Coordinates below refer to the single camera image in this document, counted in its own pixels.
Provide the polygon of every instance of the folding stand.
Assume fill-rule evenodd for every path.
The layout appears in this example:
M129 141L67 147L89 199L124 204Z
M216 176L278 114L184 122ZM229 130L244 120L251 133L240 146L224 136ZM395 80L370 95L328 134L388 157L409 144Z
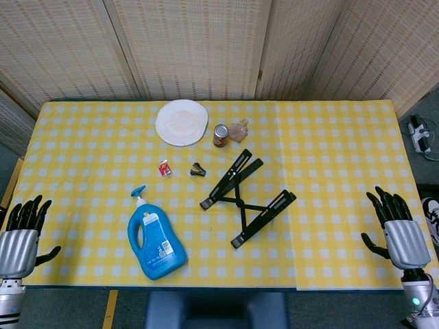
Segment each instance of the folding stand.
M212 190L211 194L209 194L209 197L200 203L201 208L207 210L217 201L232 202L241 210L242 232L231 241L235 249L241 247L249 238L267 225L267 223L296 199L293 193L283 190L281 194L266 207L246 204L243 199L241 199L239 183L263 165L261 159L256 159L243 169L251 157L252 154L250 151L247 149L243 150L235 163L232 164L232 167L227 171L226 175L224 175L217 186ZM232 189L235 189L235 198L225 197ZM261 211L248 226L246 223L246 209Z

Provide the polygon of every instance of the table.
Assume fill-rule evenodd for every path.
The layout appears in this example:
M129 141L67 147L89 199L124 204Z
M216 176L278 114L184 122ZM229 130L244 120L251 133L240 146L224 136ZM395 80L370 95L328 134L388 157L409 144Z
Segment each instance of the table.
M370 253L367 232L384 245L366 191L374 185L403 196L431 255L422 208L391 101L201 101L209 113L202 139L188 147L164 143L154 122L164 101L49 102L43 106L12 204L43 194L53 205L40 254L60 254L26 284L142 287L268 287L400 289L401 271ZM247 119L248 137L213 146L213 127ZM241 184L250 204L268 204L282 189L298 199L235 250L238 209L204 200L247 148L264 165ZM167 159L174 174L162 178ZM189 175L195 161L205 178ZM135 210L130 191L169 215L189 262L150 281L126 228ZM436 261L427 268L436 278Z

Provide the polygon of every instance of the electrical outlet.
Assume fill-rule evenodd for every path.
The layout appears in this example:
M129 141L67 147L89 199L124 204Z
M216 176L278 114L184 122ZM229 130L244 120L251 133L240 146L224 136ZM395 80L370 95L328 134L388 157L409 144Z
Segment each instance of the electrical outlet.
M425 126L424 121L419 115L412 115L409 118L408 128L416 153L430 152L428 138L430 134Z

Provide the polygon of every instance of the small bell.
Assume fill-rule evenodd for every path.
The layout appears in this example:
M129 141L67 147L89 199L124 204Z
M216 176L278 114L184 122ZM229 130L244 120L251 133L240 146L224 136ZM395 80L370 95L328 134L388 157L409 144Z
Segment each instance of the small bell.
M228 129L228 136L234 141L242 141L248 134L247 124L247 119L241 120L239 123L232 123Z

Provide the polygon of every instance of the paper plate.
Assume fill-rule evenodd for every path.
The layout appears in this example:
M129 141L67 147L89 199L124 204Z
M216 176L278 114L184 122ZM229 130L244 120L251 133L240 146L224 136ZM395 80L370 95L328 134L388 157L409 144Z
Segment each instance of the paper plate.
M186 146L202 138L207 119L206 109L196 101L170 101L158 111L156 131L166 143Z

